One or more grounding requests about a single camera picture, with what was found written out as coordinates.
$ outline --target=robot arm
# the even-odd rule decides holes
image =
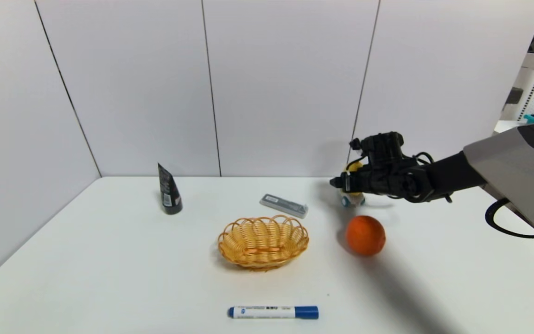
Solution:
[[[362,159],[368,157],[369,163],[355,172],[342,173],[330,184],[346,193],[388,195],[413,203],[442,198],[451,201],[452,192],[488,184],[503,196],[488,209],[488,224],[510,235],[534,238],[504,230],[493,222],[496,210],[511,202],[534,227],[534,124],[474,142],[436,162],[424,152],[405,156],[402,144],[402,136],[393,132],[354,139],[350,146],[361,150]]]

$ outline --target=orange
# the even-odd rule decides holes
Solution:
[[[354,252],[372,256],[382,250],[386,236],[378,220],[370,216],[357,216],[347,225],[345,239]]]

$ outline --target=small bottle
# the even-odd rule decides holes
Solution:
[[[162,196],[164,211],[168,214],[176,214],[183,209],[183,201],[180,198],[178,188],[172,174],[158,163],[159,191]]]

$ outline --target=yellow object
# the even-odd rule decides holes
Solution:
[[[358,169],[362,168],[362,163],[360,161],[356,161],[354,163],[352,163],[349,167],[347,167],[347,169],[345,169],[344,172],[354,172],[354,171],[357,171]]]
[[[355,172],[359,168],[361,168],[363,165],[360,161],[356,161],[352,163],[349,167],[346,167],[344,172]],[[350,193],[350,195],[362,195],[362,193]]]
[[[218,237],[218,249],[231,263],[267,271],[302,254],[308,241],[308,231],[298,220],[278,214],[273,218],[240,218],[228,224]]]

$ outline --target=gray robot arm casing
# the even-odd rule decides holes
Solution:
[[[534,227],[534,125],[474,142],[463,151],[469,165]]]

